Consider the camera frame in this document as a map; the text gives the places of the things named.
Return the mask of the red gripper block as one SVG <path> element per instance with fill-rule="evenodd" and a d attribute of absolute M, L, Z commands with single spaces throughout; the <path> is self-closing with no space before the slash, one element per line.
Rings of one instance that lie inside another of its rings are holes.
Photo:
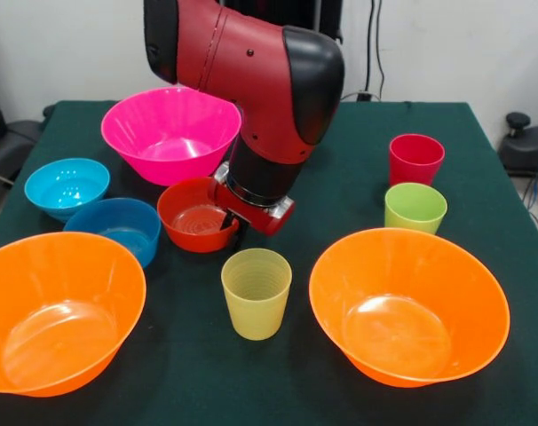
<path fill-rule="evenodd" d="M 235 218 L 242 219 L 235 231 L 231 246 L 240 247 L 251 226 L 265 235 L 274 235 L 289 220 L 295 202 L 288 196 L 272 207 L 259 207 L 247 203 L 235 195 L 225 183 L 213 179 L 213 202 L 225 212 L 220 230 L 233 229 Z"/>

